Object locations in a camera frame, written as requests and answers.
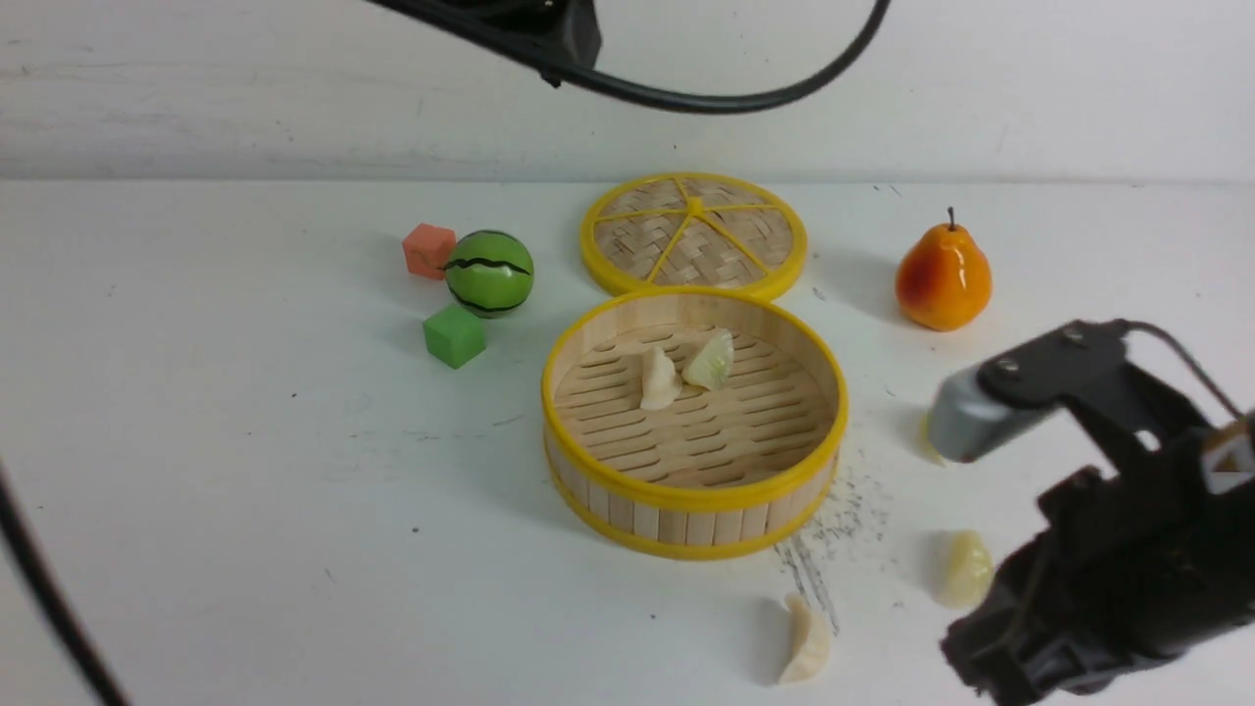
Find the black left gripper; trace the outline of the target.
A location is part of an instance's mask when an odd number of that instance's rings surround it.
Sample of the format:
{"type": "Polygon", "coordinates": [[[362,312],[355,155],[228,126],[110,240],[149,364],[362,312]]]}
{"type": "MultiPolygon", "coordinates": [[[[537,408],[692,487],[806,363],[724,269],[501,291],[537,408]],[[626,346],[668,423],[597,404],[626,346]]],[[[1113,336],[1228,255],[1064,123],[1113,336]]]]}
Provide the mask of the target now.
{"type": "Polygon", "coordinates": [[[592,1],[462,1],[462,13],[562,66],[596,66],[602,33],[592,1]]]}

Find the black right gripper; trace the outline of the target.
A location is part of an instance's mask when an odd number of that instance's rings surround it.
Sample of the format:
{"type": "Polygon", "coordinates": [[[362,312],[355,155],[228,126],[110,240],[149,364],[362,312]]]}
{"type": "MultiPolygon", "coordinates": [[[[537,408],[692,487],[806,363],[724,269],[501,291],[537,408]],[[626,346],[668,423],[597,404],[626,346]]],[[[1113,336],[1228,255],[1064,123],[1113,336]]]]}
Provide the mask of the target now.
{"type": "Polygon", "coordinates": [[[1038,505],[1047,529],[940,643],[991,702],[1098,693],[1252,626],[1251,423],[1190,430],[1126,477],[1081,469],[1038,505]]]}

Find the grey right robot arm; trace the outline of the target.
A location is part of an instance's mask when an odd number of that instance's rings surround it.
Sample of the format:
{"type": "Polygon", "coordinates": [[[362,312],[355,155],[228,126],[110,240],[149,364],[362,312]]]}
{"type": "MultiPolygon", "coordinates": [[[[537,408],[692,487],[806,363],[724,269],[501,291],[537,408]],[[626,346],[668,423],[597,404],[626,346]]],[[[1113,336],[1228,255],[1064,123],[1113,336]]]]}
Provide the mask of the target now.
{"type": "Polygon", "coordinates": [[[927,440],[976,461],[1058,410],[1114,475],[1040,493],[1047,528],[940,643],[998,705],[1098,693],[1252,624],[1252,413],[1163,329],[1077,319],[948,377],[927,440]]]}

